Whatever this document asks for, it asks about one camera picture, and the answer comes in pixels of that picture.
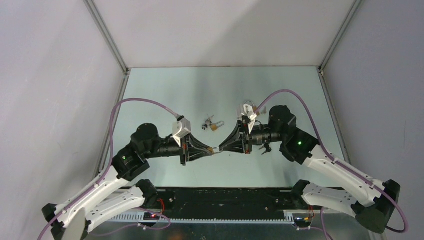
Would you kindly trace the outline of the small brass padlock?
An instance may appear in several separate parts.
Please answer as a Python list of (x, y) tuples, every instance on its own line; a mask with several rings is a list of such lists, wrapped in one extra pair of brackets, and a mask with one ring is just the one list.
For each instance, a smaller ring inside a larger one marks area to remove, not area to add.
[(211, 129), (213, 132), (215, 132), (215, 131), (217, 131), (219, 128), (223, 127), (224, 125), (225, 125), (225, 122), (224, 122), (224, 121), (218, 121), (218, 122), (215, 122), (215, 123), (211, 123), (209, 126), (210, 126), (210, 129)]
[(217, 155), (221, 153), (219, 147), (208, 147), (207, 150), (210, 152), (211, 155)]

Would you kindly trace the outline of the black keys bunch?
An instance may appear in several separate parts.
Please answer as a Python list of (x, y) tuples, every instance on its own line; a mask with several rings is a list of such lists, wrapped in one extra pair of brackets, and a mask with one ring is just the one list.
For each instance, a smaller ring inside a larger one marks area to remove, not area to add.
[(259, 148), (259, 150), (263, 150), (263, 152), (261, 153), (261, 155), (265, 155), (265, 154), (268, 154), (268, 153), (272, 152), (272, 148), (271, 148), (271, 146), (270, 146), (270, 144), (269, 144), (269, 143), (265, 143), (265, 144), (263, 144), (263, 145)]

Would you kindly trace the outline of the large brass padlock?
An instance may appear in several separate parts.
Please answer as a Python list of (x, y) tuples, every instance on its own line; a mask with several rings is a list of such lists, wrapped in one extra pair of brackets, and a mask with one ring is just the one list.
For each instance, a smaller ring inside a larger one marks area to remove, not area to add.
[(253, 111), (255, 112), (255, 114), (257, 116), (265, 115), (267, 113), (267, 109), (266, 109), (265, 106), (258, 110), (258, 107), (256, 106), (256, 104), (253, 101), (251, 101), (251, 100), (245, 101), (244, 104), (247, 104), (247, 105), (251, 106), (252, 109), (253, 109)]

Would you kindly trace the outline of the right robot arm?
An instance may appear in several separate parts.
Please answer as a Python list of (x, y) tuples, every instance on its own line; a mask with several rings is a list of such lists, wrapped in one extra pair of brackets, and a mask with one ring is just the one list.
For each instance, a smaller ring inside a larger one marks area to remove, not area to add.
[(367, 230), (383, 234), (399, 200), (400, 185), (375, 179), (324, 150), (319, 140), (297, 127), (297, 118), (285, 105), (269, 112), (266, 125), (254, 125), (248, 113), (240, 113), (233, 132), (219, 145), (221, 152), (250, 154), (253, 146), (267, 151), (280, 143), (279, 151), (290, 162), (315, 170), (335, 181), (341, 189), (299, 180), (291, 191), (297, 209), (319, 206), (347, 214)]

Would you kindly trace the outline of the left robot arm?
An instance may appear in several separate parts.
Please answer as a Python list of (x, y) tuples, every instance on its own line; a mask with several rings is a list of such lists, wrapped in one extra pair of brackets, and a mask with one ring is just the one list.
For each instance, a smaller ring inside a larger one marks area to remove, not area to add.
[(152, 123), (140, 125), (130, 142), (112, 159), (108, 171), (101, 172), (79, 194), (62, 204), (49, 203), (42, 213), (51, 226), (55, 240), (63, 240), (72, 224), (83, 240), (104, 222), (134, 208), (153, 208), (158, 191), (148, 179), (141, 179), (121, 195), (110, 198), (116, 190), (129, 184), (149, 167), (148, 159), (179, 156), (186, 162), (212, 156), (214, 150), (195, 139), (181, 122), (174, 123), (177, 135), (161, 138)]

